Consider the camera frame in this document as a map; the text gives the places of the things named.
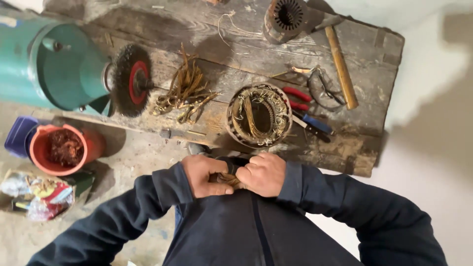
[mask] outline person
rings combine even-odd
[[[430,217],[408,199],[348,175],[260,153],[237,168],[246,189],[209,182],[224,160],[185,157],[138,177],[33,255],[28,265],[109,265],[149,219],[176,207],[165,266],[442,266]],[[307,217],[323,214],[357,231],[358,261]]]

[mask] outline orange bucket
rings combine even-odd
[[[75,167],[65,167],[59,163],[51,162],[48,157],[48,135],[51,132],[69,129],[79,136],[84,144],[84,156],[78,165]],[[80,130],[65,124],[62,127],[54,125],[40,125],[36,130],[30,144],[30,154],[33,163],[39,169],[52,176],[66,176],[77,172],[84,164],[98,159],[102,156],[105,150],[105,138],[97,131],[81,128]]]

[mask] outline wooden workbench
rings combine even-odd
[[[144,132],[162,133],[162,130],[169,129],[165,131],[166,137],[249,152],[247,147],[234,142],[225,130],[225,110],[236,90],[246,84],[264,81],[280,88],[291,86],[308,93],[304,77],[285,74],[269,78],[286,71],[288,65],[302,68],[320,65],[333,80],[333,85],[339,87],[324,31],[311,35],[302,33],[296,39],[277,46],[269,44],[262,35],[235,29],[230,20],[224,17],[220,22],[220,30],[230,47],[221,40],[218,20],[225,13],[232,14],[237,27],[261,32],[268,0],[252,3],[230,1],[216,6],[202,1],[168,0],[155,1],[153,5],[164,8],[149,7],[146,11],[118,8],[86,24],[73,11],[60,11],[63,16],[74,18],[81,24],[92,40],[110,55],[131,42],[145,47],[153,62],[152,79],[159,87],[151,93],[147,110],[136,118],[119,114],[98,117],[74,112],[61,112],[60,115]],[[61,17],[51,13],[47,15]],[[306,140],[302,128],[293,125],[292,135],[270,148],[270,151],[287,160],[369,177],[380,149],[403,38],[384,29],[349,20],[343,21],[335,29],[359,107],[351,111],[343,109],[338,113],[330,113],[320,107],[316,109],[316,114],[328,118],[328,124],[336,131],[329,144],[309,134]],[[108,35],[111,36],[112,45],[107,43]],[[163,116],[152,114],[156,97],[169,89],[171,78],[182,62],[181,43],[188,54],[199,55],[197,64],[209,82],[209,89],[221,92],[220,96],[205,106],[194,125],[176,122],[182,110],[174,110]],[[202,134],[189,133],[189,130]]]

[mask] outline wooden hammer handle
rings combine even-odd
[[[359,104],[358,100],[356,99],[355,90],[353,89],[350,74],[348,73],[347,63],[343,58],[342,49],[340,48],[337,35],[335,34],[332,26],[325,27],[325,33],[327,34],[328,42],[330,43],[333,62],[335,63],[335,68],[337,69],[338,80],[340,81],[343,97],[347,103],[347,109],[355,109]]]

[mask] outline teal bench grinder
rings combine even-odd
[[[150,74],[138,45],[111,60],[73,23],[0,9],[0,100],[136,117],[154,87]]]

